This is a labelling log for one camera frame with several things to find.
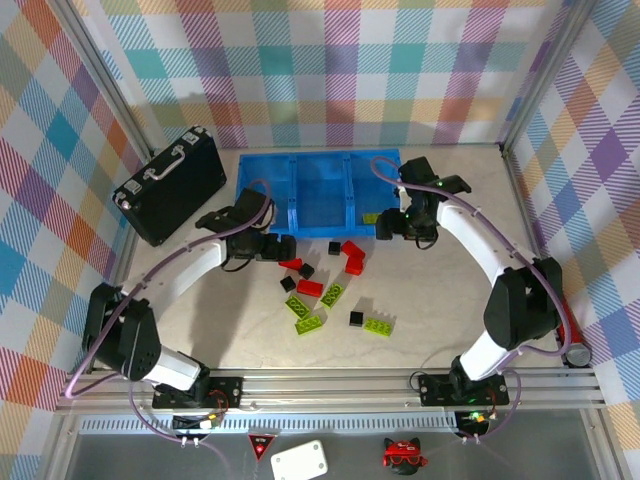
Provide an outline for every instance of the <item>black lego brick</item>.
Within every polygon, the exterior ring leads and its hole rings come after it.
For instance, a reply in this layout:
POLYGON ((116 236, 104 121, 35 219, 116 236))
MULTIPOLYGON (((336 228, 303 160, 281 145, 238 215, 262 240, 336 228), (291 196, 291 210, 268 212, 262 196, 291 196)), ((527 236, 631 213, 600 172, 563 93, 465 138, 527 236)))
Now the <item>black lego brick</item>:
POLYGON ((305 263, 304 265, 302 265, 302 267, 300 267, 299 273, 302 278, 304 278, 305 280, 309 280, 315 273, 315 271, 315 268, 313 268, 308 263, 305 263))
POLYGON ((349 316, 349 326, 361 327, 363 323, 364 323, 364 313, 351 312, 351 315, 349 316))
POLYGON ((342 244, 340 242, 329 242, 329 255, 340 255, 342 244))
POLYGON ((280 285, 282 285, 282 288, 284 288, 285 292, 290 292, 291 290, 295 290, 296 288, 296 282, 293 280, 293 278, 291 278, 291 276, 285 277, 280 280, 280 285))

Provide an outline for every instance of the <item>red triangle sticker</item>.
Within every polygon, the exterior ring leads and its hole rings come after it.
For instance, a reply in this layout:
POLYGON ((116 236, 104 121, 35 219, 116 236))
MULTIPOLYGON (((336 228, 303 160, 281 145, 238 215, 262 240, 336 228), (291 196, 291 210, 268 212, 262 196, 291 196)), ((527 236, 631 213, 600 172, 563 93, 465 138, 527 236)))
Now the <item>red triangle sticker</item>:
POLYGON ((251 447, 253 447, 253 453, 256 454, 256 460, 260 461, 262 455, 267 451, 267 448, 269 448, 274 438, 276 438, 275 435, 249 434, 249 441, 251 442, 251 447))

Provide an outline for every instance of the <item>plaid wallpaper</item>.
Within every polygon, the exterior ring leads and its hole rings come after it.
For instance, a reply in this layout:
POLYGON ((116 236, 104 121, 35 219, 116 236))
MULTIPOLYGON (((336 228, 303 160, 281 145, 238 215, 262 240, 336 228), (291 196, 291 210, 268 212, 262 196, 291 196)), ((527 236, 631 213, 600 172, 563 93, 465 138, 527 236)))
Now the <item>plaid wallpaper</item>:
POLYGON ((495 143, 571 3, 75 2, 153 143, 228 148, 495 143))
POLYGON ((640 478, 640 0, 601 0, 515 149, 640 478))
POLYGON ((45 0, 0 4, 0 479, 35 475, 139 160, 45 0))

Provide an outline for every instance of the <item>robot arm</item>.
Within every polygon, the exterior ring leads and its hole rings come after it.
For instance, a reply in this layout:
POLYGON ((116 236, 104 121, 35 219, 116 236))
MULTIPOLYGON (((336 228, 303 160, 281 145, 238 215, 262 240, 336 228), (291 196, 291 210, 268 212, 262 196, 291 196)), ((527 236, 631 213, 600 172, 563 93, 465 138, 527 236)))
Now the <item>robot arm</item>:
POLYGON ((209 369, 196 359, 162 345, 156 319, 208 271, 224 267, 231 258, 249 261, 286 261, 296 254, 295 238, 268 233, 275 215, 273 203, 264 216, 251 228, 230 235, 224 240, 211 239, 221 233, 250 222, 259 215, 266 198, 261 193, 245 189, 236 204, 211 212, 196 223, 182 245, 160 262, 157 273, 143 273, 121 286, 101 284, 89 301, 83 346, 88 349, 104 323, 123 298, 129 304, 119 322, 109 331, 96 352, 96 358, 132 381, 146 381, 158 390, 180 391, 181 400, 194 406, 209 393, 209 369))
MULTIPOLYGON (((452 194, 471 192, 460 177, 440 178, 425 157, 410 160, 399 169, 404 183, 433 186, 452 194)), ((401 207, 383 212, 376 223, 376 237, 388 240, 401 234, 406 240, 435 243, 438 227, 448 230, 478 262, 492 291, 484 311, 485 331, 456 357, 450 380, 459 397, 482 388, 482 381, 522 344, 538 339, 557 328, 559 316, 551 299, 531 272, 482 227, 467 210, 444 197, 417 190, 399 191, 401 207)), ((553 258, 540 260, 511 242, 561 295, 562 272, 553 258)))

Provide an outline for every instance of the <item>green lego plate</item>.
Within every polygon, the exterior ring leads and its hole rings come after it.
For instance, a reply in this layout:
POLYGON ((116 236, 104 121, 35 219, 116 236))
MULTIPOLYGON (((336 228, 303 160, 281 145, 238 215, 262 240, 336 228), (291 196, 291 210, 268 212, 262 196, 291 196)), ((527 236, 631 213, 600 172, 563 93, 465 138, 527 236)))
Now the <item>green lego plate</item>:
POLYGON ((362 223, 365 225, 375 225, 379 216, 379 213, 364 213, 362 215, 362 223))
POLYGON ((383 337, 391 336, 391 324, 383 322, 382 320, 376 320, 375 318, 367 318, 364 329, 371 333, 382 335, 383 337))
POLYGON ((284 304, 289 307, 289 310, 291 310, 296 317, 298 317, 298 320, 303 320, 311 313, 311 309, 302 303, 302 300, 295 295, 291 295, 284 304))
POLYGON ((344 292, 344 287, 339 283, 334 283, 327 289, 327 293, 320 299, 320 303, 330 309, 336 304, 342 292, 344 292))
POLYGON ((320 320, 320 317, 317 315, 305 318, 304 320, 299 320, 298 323, 296 323, 296 331, 298 332, 298 335, 313 332, 320 327, 322 327, 322 320, 320 320))

